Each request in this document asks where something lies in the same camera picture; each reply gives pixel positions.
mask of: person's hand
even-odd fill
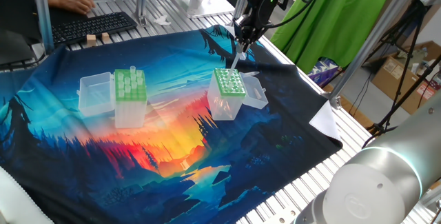
[[[79,14],[86,14],[95,8],[93,0],[48,0],[49,6]]]

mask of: green backdrop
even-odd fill
[[[385,1],[316,0],[300,16],[279,27],[271,41],[305,73],[312,70],[320,57],[345,67],[365,42]],[[303,6],[305,3],[297,0],[285,19]]]

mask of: tripod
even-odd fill
[[[412,54],[415,49],[418,34],[421,31],[421,26],[424,20],[424,16],[428,10],[429,8],[424,6],[421,1],[416,0],[415,2],[413,2],[412,9],[410,9],[410,11],[403,18],[401,18],[401,20],[399,20],[397,24],[392,26],[389,30],[387,30],[383,34],[383,36],[380,39],[380,45],[366,59],[366,61],[369,60],[376,52],[378,52],[386,44],[394,45],[398,49],[404,51],[407,54],[406,63],[404,65],[404,70],[400,78],[400,82],[398,84],[398,89],[395,98],[393,100],[392,108],[386,114],[383,120],[381,120],[381,122],[374,123],[371,127],[367,128],[367,130],[370,131],[370,133],[372,134],[372,137],[365,142],[363,147],[365,147],[368,144],[368,142],[370,142],[370,140],[372,140],[376,136],[380,136],[385,132],[392,131],[393,129],[395,129],[395,128],[389,128],[389,129],[387,128],[390,125],[391,116],[404,103],[404,101],[406,101],[406,99],[411,95],[411,93],[424,81],[427,75],[429,75],[433,71],[433,69],[437,66],[437,64],[441,61],[441,56],[440,56],[436,59],[435,63],[432,63],[432,65],[424,71],[423,75],[410,87],[410,89],[401,97],[401,99],[398,100],[398,98],[401,95],[401,88],[404,78],[406,77],[407,68],[409,67],[411,58],[413,57]],[[404,31],[412,23],[414,23],[414,21],[417,22],[417,27],[409,51],[407,51],[403,47],[397,44],[397,40],[404,34]]]

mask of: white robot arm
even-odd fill
[[[295,224],[399,224],[441,177],[441,94],[334,175]]]

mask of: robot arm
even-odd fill
[[[236,39],[246,52],[268,30],[269,18],[276,6],[286,9],[288,0],[248,0],[243,16],[233,20]]]
[[[334,175],[295,224],[399,224],[441,176],[441,94]]]

